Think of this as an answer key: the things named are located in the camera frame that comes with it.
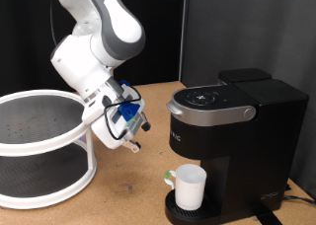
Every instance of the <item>black coffee maker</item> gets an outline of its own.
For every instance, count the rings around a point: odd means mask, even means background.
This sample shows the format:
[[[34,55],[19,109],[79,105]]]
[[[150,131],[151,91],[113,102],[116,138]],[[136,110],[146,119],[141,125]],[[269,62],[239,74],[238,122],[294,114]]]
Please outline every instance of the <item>black coffee maker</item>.
[[[200,209],[166,197],[173,224],[222,224],[280,208],[308,96],[259,69],[222,71],[221,85],[182,89],[167,104],[170,146],[200,160]]]

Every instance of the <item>blue gripper part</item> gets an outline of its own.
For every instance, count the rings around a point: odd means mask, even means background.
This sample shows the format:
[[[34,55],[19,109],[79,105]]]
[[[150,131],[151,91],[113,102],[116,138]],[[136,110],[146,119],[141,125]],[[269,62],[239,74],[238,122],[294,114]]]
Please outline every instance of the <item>blue gripper part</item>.
[[[119,83],[120,85],[125,84],[126,86],[130,86],[130,83],[127,82],[126,80],[120,80],[118,83]]]
[[[138,104],[126,103],[120,105],[118,110],[126,121],[130,121],[136,115],[139,107]]]

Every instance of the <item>wooden table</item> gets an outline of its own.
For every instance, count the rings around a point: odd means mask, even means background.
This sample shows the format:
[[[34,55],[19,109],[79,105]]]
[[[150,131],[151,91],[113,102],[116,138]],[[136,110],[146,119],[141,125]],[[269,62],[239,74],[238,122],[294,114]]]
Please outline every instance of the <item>wooden table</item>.
[[[152,128],[139,130],[135,137],[143,148],[133,154],[120,147],[108,149],[94,137],[98,168],[91,183],[74,197],[56,205],[33,210],[0,209],[4,224],[170,224],[165,216],[165,197],[170,186],[163,174],[185,163],[198,164],[174,153],[169,147],[170,113],[166,104],[172,94],[184,88],[180,82],[138,86],[146,102],[145,112]],[[285,194],[309,197],[294,182]],[[275,212],[283,224],[316,224],[316,206],[289,200]],[[261,224],[247,218],[229,224]]]

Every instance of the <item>coffee maker lid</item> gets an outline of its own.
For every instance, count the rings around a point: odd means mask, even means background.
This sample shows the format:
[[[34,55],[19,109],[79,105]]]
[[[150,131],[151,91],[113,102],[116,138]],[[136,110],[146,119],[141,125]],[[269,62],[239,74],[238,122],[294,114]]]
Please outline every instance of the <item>coffee maker lid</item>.
[[[258,104],[235,86],[227,85],[178,90],[167,107],[183,123],[215,126],[253,119]]]

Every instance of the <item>mug handle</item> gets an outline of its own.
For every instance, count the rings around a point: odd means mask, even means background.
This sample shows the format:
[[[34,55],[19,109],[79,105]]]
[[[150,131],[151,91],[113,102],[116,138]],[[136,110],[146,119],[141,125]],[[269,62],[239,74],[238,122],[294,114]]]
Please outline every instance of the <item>mug handle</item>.
[[[175,189],[175,185],[174,183],[169,179],[170,176],[176,177],[177,174],[175,171],[173,170],[169,170],[164,174],[164,180],[166,182],[166,184],[170,185],[172,189]]]

